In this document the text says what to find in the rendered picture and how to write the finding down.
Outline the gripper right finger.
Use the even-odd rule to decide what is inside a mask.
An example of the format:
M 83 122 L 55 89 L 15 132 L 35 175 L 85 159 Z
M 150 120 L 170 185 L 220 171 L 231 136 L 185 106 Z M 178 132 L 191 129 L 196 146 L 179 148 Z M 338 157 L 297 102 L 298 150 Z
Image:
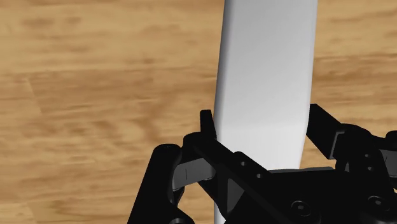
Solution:
M 397 224 L 397 130 L 385 137 L 311 104 L 306 136 L 344 175 L 360 224 Z

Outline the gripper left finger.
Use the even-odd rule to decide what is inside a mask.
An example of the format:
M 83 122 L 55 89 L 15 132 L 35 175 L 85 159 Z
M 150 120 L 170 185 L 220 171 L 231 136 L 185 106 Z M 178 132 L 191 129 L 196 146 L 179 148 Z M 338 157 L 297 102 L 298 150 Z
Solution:
M 195 224 L 179 207 L 187 185 L 198 183 L 218 206 L 223 224 L 270 224 L 269 213 L 250 196 L 243 172 L 258 167 L 216 139 L 211 110 L 200 112 L 200 131 L 183 145 L 161 144 L 151 154 L 127 224 Z

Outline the white oblong object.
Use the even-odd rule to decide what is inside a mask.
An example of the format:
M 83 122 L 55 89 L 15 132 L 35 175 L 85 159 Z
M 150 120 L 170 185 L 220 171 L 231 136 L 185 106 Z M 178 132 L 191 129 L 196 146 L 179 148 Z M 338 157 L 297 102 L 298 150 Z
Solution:
M 318 0 L 225 0 L 214 123 L 262 167 L 297 169 L 309 118 Z

